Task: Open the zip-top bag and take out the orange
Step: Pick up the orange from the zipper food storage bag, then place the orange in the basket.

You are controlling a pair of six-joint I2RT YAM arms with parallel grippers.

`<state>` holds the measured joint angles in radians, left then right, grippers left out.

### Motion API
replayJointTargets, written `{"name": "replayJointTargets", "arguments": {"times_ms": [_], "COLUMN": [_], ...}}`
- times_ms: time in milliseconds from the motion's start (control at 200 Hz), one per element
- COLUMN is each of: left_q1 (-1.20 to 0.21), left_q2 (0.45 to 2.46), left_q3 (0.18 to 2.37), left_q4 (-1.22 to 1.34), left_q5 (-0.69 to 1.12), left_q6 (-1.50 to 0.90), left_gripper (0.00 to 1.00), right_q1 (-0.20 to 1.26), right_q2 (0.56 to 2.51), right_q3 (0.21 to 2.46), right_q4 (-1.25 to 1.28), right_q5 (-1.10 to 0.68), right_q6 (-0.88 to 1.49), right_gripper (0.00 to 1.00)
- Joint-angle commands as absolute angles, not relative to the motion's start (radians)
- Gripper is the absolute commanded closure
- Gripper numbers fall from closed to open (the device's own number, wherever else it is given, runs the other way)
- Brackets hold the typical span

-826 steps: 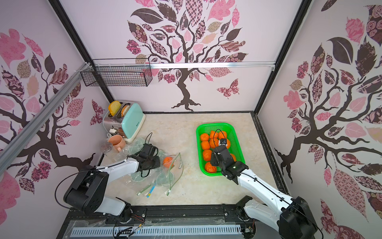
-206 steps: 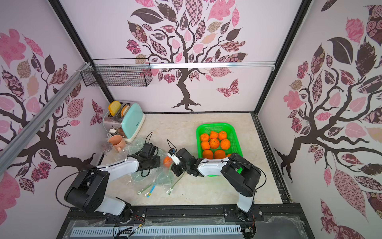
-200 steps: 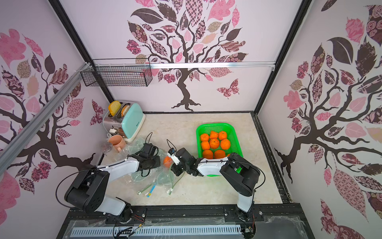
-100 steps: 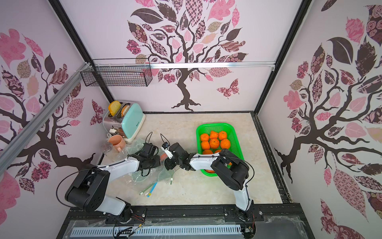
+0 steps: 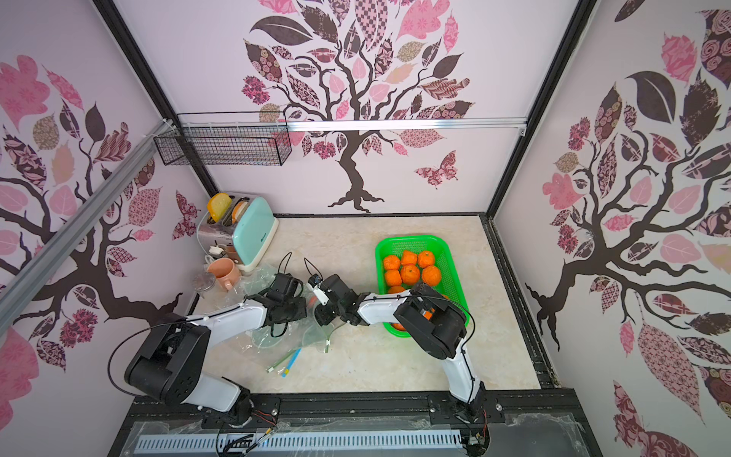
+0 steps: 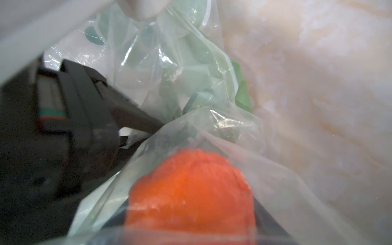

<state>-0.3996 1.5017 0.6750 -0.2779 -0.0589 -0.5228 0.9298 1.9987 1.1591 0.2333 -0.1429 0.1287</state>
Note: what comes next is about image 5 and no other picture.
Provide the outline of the green-zip bag of oranges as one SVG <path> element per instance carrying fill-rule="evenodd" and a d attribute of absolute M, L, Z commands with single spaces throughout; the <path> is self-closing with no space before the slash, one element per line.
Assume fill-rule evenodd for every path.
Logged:
<path fill-rule="evenodd" d="M 264 367 L 266 373 L 277 372 L 285 377 L 284 372 L 291 369 L 298 350 L 312 345 L 316 350 L 323 350 L 326 346 L 326 332 L 317 325 L 312 312 L 315 297 L 304 294 L 303 298 L 308 302 L 305 319 L 265 325 L 236 337 L 245 356 Z"/>

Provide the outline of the green plastic basket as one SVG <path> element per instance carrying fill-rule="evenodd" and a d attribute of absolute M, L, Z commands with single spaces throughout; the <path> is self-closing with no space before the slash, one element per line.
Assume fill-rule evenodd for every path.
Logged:
<path fill-rule="evenodd" d="M 380 241 L 375 248 L 376 277 L 379 294 L 404 294 L 416 278 L 434 289 L 441 297 L 460 308 L 469 335 L 469 306 L 449 246 L 435 235 L 396 236 Z"/>

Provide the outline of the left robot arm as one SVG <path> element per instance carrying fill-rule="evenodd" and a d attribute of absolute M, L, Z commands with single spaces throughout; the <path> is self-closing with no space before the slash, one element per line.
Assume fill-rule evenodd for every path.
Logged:
<path fill-rule="evenodd" d="M 278 273 L 270 286 L 213 314 L 166 316 L 150 328 L 129 362 L 125 382 L 166 406 L 192 405 L 243 424 L 253 405 L 251 392 L 203 371 L 207 352 L 241 333 L 306 318 L 304 284 Z"/>

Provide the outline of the blue-zip clear bag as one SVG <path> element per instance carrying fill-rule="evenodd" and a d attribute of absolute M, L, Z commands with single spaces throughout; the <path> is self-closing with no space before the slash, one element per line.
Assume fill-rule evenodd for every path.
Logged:
<path fill-rule="evenodd" d="M 291 357 L 289 357 L 289 360 L 287 360 L 287 365 L 285 366 L 285 369 L 281 373 L 281 376 L 283 378 L 286 378 L 289 375 L 289 373 L 291 372 L 291 370 L 292 370 L 292 368 L 293 368 L 293 366 L 294 366 L 297 358 L 299 357 L 301 351 L 302 351 L 301 348 L 297 348 L 297 350 L 295 350 L 291 354 Z"/>

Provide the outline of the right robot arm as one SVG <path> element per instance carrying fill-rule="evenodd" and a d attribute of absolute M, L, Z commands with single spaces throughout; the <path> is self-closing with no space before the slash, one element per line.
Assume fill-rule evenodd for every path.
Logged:
<path fill-rule="evenodd" d="M 310 276 L 308 285 L 319 305 L 317 323 L 339 319 L 354 327 L 399 324 L 428 355 L 442 362 L 450 395 L 475 407 L 484 385 L 468 355 L 469 313 L 423 282 L 390 294 L 357 293 L 337 274 Z"/>

